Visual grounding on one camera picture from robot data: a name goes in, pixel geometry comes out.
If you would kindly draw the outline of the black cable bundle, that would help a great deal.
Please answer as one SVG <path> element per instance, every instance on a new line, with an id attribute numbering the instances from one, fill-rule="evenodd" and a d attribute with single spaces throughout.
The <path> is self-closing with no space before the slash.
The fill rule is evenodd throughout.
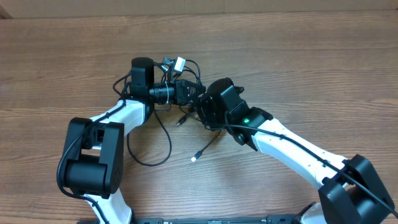
<path id="1" fill-rule="evenodd" d="M 150 89 L 158 105 L 177 105 L 185 114 L 177 122 L 182 125 L 191 117 L 199 120 L 193 114 L 196 109 L 193 102 L 204 92 L 206 87 L 201 82 L 201 70 L 199 65 L 190 59 L 177 57 L 175 59 L 165 57 L 161 63 L 154 62 L 154 66 L 163 72 L 160 83 L 155 83 Z"/>

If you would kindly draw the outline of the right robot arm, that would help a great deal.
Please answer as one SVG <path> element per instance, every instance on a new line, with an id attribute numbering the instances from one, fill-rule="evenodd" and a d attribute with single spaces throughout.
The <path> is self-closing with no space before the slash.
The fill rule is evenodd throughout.
<path id="1" fill-rule="evenodd" d="M 230 78 L 213 82 L 194 99 L 202 123 L 225 130 L 240 145 L 267 154 L 291 168 L 318 192 L 292 223 L 381 223 L 397 215 L 394 202 L 372 163 L 328 152 L 288 130 L 270 113 L 249 107 Z"/>

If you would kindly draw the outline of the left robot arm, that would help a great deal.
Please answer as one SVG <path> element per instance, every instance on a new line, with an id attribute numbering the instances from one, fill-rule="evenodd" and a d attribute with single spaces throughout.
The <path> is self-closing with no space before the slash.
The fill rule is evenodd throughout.
<path id="1" fill-rule="evenodd" d="M 181 57 L 160 63 L 134 58 L 130 71 L 115 83 L 124 86 L 116 92 L 119 99 L 113 108 L 69 122 L 56 180 L 64 195 L 92 207 L 97 223 L 135 223 L 119 188 L 125 136 L 156 114 L 155 104 L 187 105 L 206 88 L 200 69 L 186 66 Z"/>

